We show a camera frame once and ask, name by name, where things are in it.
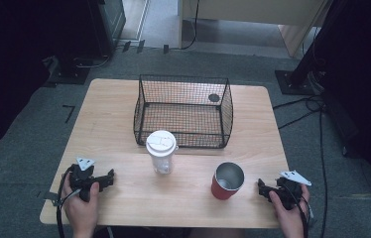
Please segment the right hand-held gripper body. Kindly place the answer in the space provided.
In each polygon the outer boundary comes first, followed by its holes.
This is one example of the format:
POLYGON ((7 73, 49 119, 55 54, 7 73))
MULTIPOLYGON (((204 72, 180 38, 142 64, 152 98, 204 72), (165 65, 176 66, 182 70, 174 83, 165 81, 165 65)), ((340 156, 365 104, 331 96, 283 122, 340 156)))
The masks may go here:
POLYGON ((311 181, 303 177, 297 171, 279 172, 277 179, 277 194, 287 210, 297 205, 302 197, 301 185, 311 186, 311 181))

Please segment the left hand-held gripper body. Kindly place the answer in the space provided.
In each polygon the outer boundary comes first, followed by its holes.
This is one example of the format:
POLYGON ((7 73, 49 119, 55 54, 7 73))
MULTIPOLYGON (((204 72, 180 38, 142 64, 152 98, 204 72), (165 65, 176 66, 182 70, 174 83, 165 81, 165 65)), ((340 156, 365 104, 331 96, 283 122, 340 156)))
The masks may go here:
POLYGON ((76 164, 72 164, 69 175, 69 185, 73 191, 78 191, 79 197, 85 202, 90 201, 90 189, 95 183, 99 183, 99 191, 107 187, 107 176, 96 178, 93 175, 94 160, 77 158, 76 164))

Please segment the red cup with steel inside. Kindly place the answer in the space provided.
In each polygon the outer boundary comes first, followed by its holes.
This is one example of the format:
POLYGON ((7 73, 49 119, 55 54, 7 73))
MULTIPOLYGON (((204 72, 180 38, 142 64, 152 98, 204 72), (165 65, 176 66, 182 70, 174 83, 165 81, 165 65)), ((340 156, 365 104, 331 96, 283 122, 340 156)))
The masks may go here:
POLYGON ((229 199, 242 187, 244 180, 245 174, 237 164, 222 163, 213 174, 211 192, 217 199, 229 199))

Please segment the white cup with lid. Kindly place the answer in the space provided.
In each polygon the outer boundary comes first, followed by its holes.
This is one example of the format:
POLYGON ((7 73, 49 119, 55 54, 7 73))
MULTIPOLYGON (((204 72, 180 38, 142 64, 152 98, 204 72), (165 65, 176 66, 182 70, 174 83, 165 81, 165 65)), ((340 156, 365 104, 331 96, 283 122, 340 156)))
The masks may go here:
POLYGON ((168 175, 173 171, 173 155, 178 149, 178 144, 171 132, 159 130, 151 133, 146 140, 146 149, 157 174, 168 175))

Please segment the black wire mesh basket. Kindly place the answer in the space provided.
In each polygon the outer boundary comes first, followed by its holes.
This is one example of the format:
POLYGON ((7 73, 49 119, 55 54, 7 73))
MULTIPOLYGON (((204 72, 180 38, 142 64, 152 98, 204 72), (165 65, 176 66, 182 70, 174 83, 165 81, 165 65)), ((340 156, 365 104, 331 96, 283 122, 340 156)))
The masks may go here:
POLYGON ((233 128, 230 82, 224 77, 142 74, 133 131, 144 145, 159 130, 171 132, 183 148, 223 149, 233 128), (218 94, 218 102, 208 99, 218 94))

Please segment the person's right hand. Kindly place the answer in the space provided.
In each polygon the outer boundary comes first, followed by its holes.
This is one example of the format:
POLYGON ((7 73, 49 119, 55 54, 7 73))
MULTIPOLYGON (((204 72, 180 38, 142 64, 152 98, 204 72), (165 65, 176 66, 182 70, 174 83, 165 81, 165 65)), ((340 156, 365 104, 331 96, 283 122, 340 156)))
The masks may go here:
POLYGON ((301 185, 302 199, 300 207, 294 207, 292 210, 287 210, 280 198, 275 192, 270 193, 272 203, 275 209, 275 215, 279 221, 282 232, 304 232, 307 233, 307 221, 302 219, 302 214, 309 217, 309 190, 305 184, 301 185))

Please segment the person's left hand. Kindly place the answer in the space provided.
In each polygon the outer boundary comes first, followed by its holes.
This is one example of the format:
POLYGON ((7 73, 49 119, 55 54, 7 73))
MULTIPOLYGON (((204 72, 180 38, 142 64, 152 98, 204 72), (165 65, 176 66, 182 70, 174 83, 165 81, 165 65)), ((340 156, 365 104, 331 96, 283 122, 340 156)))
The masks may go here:
POLYGON ((68 198, 63 205, 64 212, 73 230, 92 230, 98 221, 99 183, 95 182, 90 189, 90 201, 85 202, 77 195, 68 198))

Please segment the black floor stand base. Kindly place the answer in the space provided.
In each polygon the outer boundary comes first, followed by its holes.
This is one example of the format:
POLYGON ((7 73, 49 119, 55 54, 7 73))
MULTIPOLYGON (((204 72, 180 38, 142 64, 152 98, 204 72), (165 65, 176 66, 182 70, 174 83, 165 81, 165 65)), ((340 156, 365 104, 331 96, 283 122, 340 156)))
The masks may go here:
POLYGON ((73 59, 59 59, 52 56, 43 60, 50 76, 43 87, 56 87, 58 84, 84 85, 89 74, 87 67, 78 66, 73 59))

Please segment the dark curtain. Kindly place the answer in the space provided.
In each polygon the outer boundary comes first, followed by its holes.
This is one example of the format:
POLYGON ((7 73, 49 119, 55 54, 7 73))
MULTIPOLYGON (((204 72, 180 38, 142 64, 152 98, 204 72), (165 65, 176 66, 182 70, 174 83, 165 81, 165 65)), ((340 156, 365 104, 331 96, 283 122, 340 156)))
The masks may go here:
POLYGON ((0 0, 0 139, 32 94, 49 78, 43 60, 75 67, 85 34, 87 0, 0 0))
POLYGON ((371 165, 371 0, 333 0, 314 50, 322 86, 358 129, 349 145, 371 165))

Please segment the black cabinet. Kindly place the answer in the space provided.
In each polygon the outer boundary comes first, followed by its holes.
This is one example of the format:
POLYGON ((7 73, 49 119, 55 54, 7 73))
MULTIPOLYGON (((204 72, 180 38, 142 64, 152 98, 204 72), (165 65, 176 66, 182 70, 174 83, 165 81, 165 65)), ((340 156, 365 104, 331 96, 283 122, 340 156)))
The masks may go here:
POLYGON ((102 56, 110 57, 126 23, 122 0, 88 0, 95 39, 102 56))

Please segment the beige wooden desk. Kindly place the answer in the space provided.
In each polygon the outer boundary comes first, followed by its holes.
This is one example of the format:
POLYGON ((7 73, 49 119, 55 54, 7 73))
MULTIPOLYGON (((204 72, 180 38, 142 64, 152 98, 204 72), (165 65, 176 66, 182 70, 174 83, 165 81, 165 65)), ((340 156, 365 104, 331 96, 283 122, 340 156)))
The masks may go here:
POLYGON ((332 0, 178 0, 183 20, 197 17, 277 25, 290 57, 294 57, 312 27, 320 27, 332 0))

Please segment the black stand with base plate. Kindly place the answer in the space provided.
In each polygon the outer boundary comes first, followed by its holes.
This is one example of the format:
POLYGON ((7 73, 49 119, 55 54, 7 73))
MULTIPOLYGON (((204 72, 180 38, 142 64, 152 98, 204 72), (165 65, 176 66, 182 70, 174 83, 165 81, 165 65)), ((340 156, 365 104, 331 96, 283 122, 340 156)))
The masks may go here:
POLYGON ((327 0, 322 26, 294 70, 276 70, 275 77, 283 94, 313 95, 309 73, 326 65, 327 48, 335 35, 335 25, 346 0, 327 0))

